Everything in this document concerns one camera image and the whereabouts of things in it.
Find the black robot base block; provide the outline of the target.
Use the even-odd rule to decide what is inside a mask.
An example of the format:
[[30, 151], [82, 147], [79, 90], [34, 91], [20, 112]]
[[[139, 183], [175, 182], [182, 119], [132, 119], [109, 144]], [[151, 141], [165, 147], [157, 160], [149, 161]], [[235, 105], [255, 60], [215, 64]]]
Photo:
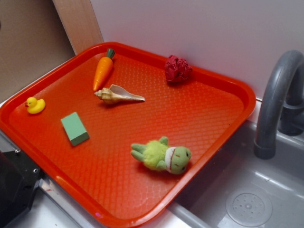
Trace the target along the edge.
[[0, 153], [0, 226], [6, 228], [31, 210], [41, 169], [23, 151]]

